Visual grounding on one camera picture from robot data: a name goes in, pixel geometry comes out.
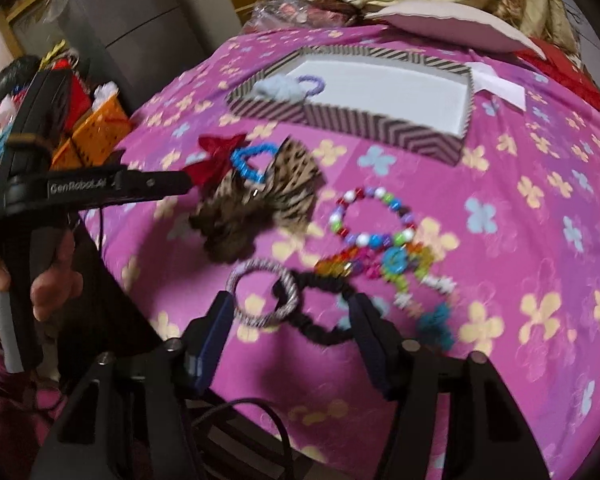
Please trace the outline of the pink sleeve forearm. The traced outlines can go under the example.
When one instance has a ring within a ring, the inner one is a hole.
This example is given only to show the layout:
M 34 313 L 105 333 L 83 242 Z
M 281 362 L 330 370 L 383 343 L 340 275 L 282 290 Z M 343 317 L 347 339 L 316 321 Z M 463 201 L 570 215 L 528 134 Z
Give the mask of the pink sleeve forearm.
M 27 373 L 7 373 L 0 352 L 0 479 L 30 477 L 64 403 L 56 388 L 42 387 Z

